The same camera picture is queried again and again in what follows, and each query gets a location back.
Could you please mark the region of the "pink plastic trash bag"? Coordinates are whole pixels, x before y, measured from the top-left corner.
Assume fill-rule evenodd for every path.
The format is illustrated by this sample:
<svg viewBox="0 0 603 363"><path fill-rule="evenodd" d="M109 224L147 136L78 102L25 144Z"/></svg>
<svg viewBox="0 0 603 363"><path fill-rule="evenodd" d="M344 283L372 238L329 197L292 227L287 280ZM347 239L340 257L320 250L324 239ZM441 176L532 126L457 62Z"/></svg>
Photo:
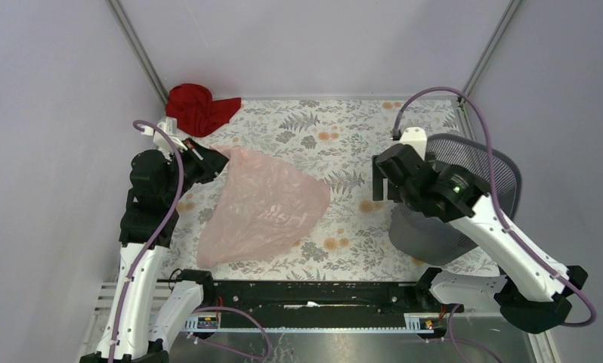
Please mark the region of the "pink plastic trash bag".
<svg viewBox="0 0 603 363"><path fill-rule="evenodd" d="M266 259L311 233L330 203L329 185L286 161L217 146L229 159L218 204L200 236L200 268Z"/></svg>

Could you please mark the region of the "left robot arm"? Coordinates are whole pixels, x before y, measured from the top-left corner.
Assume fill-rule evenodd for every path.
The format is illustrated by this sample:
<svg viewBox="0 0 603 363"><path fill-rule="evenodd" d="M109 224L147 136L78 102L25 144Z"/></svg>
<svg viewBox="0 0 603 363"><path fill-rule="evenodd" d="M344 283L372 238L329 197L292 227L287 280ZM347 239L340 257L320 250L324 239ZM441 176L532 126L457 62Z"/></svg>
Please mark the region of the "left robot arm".
<svg viewBox="0 0 603 363"><path fill-rule="evenodd" d="M131 161L110 316L95 351L81 362L167 362L191 312L215 303L211 274L185 269L159 312L150 313L159 270L179 220L178 201L193 185L214 181L229 161L189 138L184 143L177 154L146 150Z"/></svg>

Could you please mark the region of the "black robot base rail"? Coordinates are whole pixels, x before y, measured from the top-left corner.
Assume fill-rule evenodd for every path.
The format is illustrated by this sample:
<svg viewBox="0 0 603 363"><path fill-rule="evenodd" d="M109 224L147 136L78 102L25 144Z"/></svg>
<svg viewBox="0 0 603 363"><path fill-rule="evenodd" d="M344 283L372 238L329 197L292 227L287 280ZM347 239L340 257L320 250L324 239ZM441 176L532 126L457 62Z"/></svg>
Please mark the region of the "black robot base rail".
<svg viewBox="0 0 603 363"><path fill-rule="evenodd" d="M411 314L444 319L453 305L407 282L214 281L204 287L204 309L191 316L233 313L249 319L267 314Z"/></svg>

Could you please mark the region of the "grey slotted trash bin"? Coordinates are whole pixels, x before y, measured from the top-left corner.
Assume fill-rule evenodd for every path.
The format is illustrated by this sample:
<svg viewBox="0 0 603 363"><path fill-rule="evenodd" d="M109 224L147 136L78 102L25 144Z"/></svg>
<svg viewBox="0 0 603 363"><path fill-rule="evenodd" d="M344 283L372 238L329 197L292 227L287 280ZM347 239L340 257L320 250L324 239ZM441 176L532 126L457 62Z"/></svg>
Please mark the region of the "grey slotted trash bin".
<svg viewBox="0 0 603 363"><path fill-rule="evenodd" d="M435 154L437 171L459 165L485 181L489 179L487 147L484 144L458 135L436 134L428 138L426 152ZM493 151L493 162L500 208L513 221L521 199L521 171L510 157L499 150ZM442 266L477 247L473 239L458 229L459 226L467 228L467 219L444 223L400 203L393 209L388 236L399 251L429 265Z"/></svg>

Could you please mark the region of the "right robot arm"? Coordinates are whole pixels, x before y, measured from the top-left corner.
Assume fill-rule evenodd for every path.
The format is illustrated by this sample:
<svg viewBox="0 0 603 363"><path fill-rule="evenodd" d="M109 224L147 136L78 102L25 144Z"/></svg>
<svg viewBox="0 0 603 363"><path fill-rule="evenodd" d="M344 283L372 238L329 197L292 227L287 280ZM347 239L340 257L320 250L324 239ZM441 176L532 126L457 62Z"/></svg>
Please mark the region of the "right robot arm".
<svg viewBox="0 0 603 363"><path fill-rule="evenodd" d="M440 220L470 238L503 270L488 278L429 268L414 292L421 310L432 312L442 304L499 312L530 334L569 326L568 298L583 296L587 272L541 250L499 208L486 180L459 165L437 170L408 144L375 155L372 169L374 200L401 202Z"/></svg>

